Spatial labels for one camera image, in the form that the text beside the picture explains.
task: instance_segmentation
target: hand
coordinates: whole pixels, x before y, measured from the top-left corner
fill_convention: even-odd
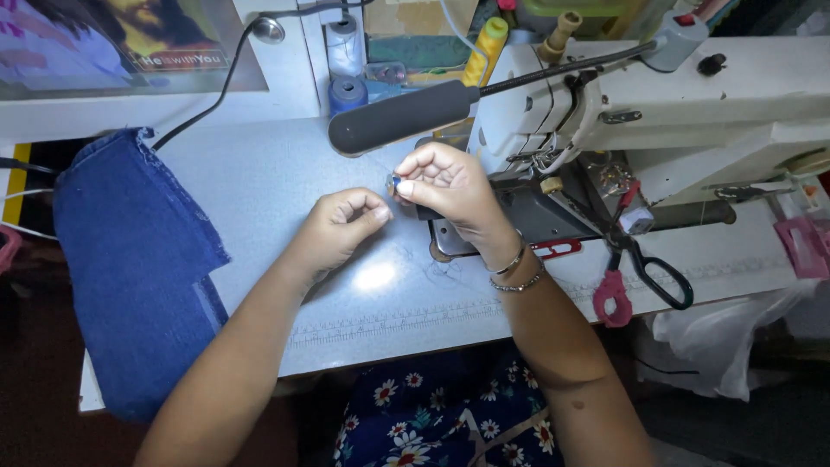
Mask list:
[[[448,145],[429,143],[395,169],[401,176],[397,201],[434,209],[473,244],[491,270],[515,258],[521,240],[501,210],[481,164]]]
[[[362,214],[350,222],[355,213]],[[360,242],[391,218],[383,198],[370,189],[327,194],[311,208],[278,261],[290,263],[294,273],[310,286],[345,263]]]

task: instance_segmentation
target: white table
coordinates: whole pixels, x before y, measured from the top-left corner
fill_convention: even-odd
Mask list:
[[[211,273],[232,312],[291,239],[316,199],[354,186],[384,192],[384,181],[414,140],[345,159],[325,137],[326,120],[191,129],[159,154],[210,216],[232,261]],[[796,279],[764,204],[738,206],[731,226],[705,225],[649,233],[646,252],[689,275],[696,302],[775,288]],[[282,360],[280,376],[437,351],[508,337],[496,292],[478,257],[450,264],[432,260],[429,232],[413,208],[393,206],[395,220],[305,304]],[[601,240],[548,262],[550,273],[596,322],[590,297],[608,251]],[[666,304],[621,269],[636,314]],[[104,408],[89,359],[81,410]]]

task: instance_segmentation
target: white thread spool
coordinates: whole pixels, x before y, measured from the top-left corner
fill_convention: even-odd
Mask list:
[[[363,73],[364,51],[358,43],[358,22],[352,15],[344,13],[343,21],[325,25],[325,48],[331,73],[341,76]]]

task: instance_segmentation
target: silver bangle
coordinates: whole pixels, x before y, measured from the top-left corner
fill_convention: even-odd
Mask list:
[[[498,271],[491,271],[489,268],[487,268],[487,263],[485,263],[484,264],[484,269],[487,269],[488,273],[495,274],[496,276],[500,276],[501,274],[504,274],[507,271],[510,271],[512,268],[514,268],[515,265],[519,264],[519,261],[521,261],[521,257],[525,256],[525,247],[527,246],[525,244],[525,236],[522,235],[521,232],[518,229],[516,229],[516,232],[519,233],[519,240],[521,241],[521,246],[519,246],[519,252],[516,254],[516,257],[513,259],[513,262],[508,264],[506,268],[499,269]]]
[[[537,283],[539,281],[539,279],[542,278],[542,274],[545,274],[545,273],[546,272],[545,272],[545,269],[544,269],[544,261],[539,259],[539,272],[536,273],[535,276],[530,278],[530,280],[527,281],[526,283],[523,283],[518,287],[507,287],[507,286],[498,285],[498,284],[494,283],[493,278],[490,278],[490,285],[493,286],[493,288],[495,290],[498,290],[499,292],[523,292],[526,288],[528,288],[528,287],[532,286],[533,284]]]

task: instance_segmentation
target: power switch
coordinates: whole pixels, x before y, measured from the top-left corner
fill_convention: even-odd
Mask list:
[[[677,24],[681,25],[682,27],[689,27],[695,25],[695,16],[691,13],[680,15],[679,17],[674,17],[674,20]]]

